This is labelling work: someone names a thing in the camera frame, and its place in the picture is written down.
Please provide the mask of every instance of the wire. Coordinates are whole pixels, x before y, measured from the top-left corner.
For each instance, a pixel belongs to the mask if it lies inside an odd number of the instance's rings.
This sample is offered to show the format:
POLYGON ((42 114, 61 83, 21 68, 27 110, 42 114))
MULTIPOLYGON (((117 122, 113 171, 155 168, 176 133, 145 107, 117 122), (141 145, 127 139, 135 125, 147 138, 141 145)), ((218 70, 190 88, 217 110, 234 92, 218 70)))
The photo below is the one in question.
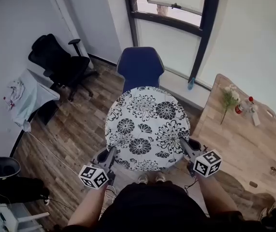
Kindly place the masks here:
POLYGON ((36 139, 39 143, 41 143, 53 156, 55 156, 62 164, 64 164, 67 168, 69 168, 72 172, 78 175, 71 167, 69 167, 66 163, 64 163, 61 159, 59 159, 44 143, 42 143, 38 138, 28 132, 34 139, 36 139))
POLYGON ((191 185, 189 185, 189 186, 185 185, 185 186, 184 186, 184 189, 185 189, 186 194, 187 194, 188 196, 189 196, 188 188, 190 188, 190 187, 192 187, 193 185, 195 185, 196 182, 198 182, 197 178, 195 178, 194 183, 192 183, 191 185))
POLYGON ((101 208, 99 219, 102 217, 103 213, 105 212, 106 208, 101 208))
POLYGON ((11 202, 10 202, 10 200, 9 200, 6 196, 3 196, 3 195, 1 195, 1 194, 0 194, 0 196, 2 196, 2 197, 4 197, 4 198, 6 198, 6 199, 9 201, 9 205, 10 205, 10 207, 12 207, 12 206, 11 206, 11 202))
POLYGON ((62 204, 63 206, 67 207, 68 209, 71 209, 71 210, 74 212, 74 210, 73 210, 72 208, 70 208, 69 206, 63 204, 62 202, 57 201, 57 200, 55 200, 55 199, 50 199, 50 198, 48 198, 48 199, 49 199, 49 200, 52 200, 52 201, 55 201, 55 202, 57 202, 57 203, 60 203, 60 204, 62 204))
POLYGON ((116 194, 116 189, 115 189, 115 187, 114 186, 109 186, 109 187, 112 187, 114 190, 111 190, 111 189, 106 189, 105 190, 105 197, 107 198, 107 199, 109 199, 109 200, 112 200, 112 203, 114 202, 114 199, 117 197, 117 194, 116 194), (112 192, 113 193, 113 196, 111 196, 111 195, 109 195, 109 194, 107 194, 107 191, 110 191, 110 192, 112 192))

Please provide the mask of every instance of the white cloth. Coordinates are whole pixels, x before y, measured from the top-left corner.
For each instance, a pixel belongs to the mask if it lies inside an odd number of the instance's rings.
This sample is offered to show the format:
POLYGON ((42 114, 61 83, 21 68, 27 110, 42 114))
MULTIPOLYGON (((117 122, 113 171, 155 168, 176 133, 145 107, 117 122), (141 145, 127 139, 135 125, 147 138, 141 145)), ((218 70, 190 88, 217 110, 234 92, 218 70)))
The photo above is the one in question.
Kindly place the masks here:
POLYGON ((180 137, 189 140, 184 108, 168 92, 139 87, 125 92, 109 110, 105 124, 108 150, 116 162, 138 171, 159 171, 183 157, 180 137))
POLYGON ((30 131, 27 122, 30 115, 49 101, 59 100, 59 94, 39 83, 29 70, 25 70, 16 80, 24 84, 22 96, 15 100, 15 105, 9 111, 12 120, 24 131, 30 131))
POLYGON ((24 92, 24 84, 19 80, 14 80, 8 84, 8 94, 4 97, 8 105, 8 110, 11 110, 15 106, 15 102, 19 100, 24 92))

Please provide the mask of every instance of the round table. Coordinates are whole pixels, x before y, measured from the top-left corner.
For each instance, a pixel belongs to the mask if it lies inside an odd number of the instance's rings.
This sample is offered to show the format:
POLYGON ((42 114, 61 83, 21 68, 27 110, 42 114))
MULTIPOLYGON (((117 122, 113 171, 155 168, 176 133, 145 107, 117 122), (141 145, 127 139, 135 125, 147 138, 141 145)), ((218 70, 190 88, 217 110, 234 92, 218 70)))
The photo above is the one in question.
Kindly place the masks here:
POLYGON ((160 171, 183 157, 179 138, 189 140, 190 123, 182 105, 157 87, 138 87, 111 106, 105 123, 107 149, 126 169, 160 171))

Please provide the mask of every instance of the laminate floor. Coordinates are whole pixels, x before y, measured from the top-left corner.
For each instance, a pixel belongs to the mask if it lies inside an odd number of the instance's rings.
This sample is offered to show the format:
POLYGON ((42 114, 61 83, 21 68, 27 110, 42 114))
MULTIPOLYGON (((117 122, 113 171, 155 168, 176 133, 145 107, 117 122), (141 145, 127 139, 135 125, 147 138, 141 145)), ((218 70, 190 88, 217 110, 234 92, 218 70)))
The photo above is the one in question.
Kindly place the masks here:
MULTIPOLYGON (((51 191, 51 202, 45 206, 42 201, 27 203, 32 214, 49 212, 50 216, 40 219, 46 229, 59 224, 65 226, 75 209, 84 198, 88 189, 77 177, 81 167, 105 146, 104 123, 112 103, 121 95, 124 80, 116 74, 113 66, 92 59, 95 69, 100 73, 85 82, 94 93, 93 98, 80 87, 73 102, 67 97, 69 90, 58 89, 61 100, 59 110, 45 126, 36 116, 31 123, 31 133, 25 133, 14 154, 21 164, 21 176, 40 178, 51 191)), ((191 123, 193 132, 201 112, 182 102, 191 123)), ((186 170, 184 160, 171 167, 166 173, 167 179, 184 187, 194 182, 186 170)), ((114 165, 116 179, 114 186, 119 193, 127 184, 137 180, 141 172, 123 169, 114 165)), ((261 210, 271 207, 274 199, 269 195, 253 195, 244 191, 242 186, 226 173, 218 172, 216 178, 237 203, 245 219, 258 219, 261 210)), ((199 183, 188 189, 189 195, 207 213, 199 183)), ((105 198, 104 207, 112 200, 105 198)))

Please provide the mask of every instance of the tree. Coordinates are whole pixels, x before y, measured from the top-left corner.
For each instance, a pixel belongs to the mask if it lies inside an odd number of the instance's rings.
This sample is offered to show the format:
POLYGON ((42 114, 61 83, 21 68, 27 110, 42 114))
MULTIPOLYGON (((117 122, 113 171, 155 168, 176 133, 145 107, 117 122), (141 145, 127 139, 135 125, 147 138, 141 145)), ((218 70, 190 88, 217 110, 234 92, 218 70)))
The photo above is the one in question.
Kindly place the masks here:
POLYGON ((168 7, 157 4, 157 14, 158 15, 162 15, 162 16, 167 16, 167 14, 168 14, 168 7))

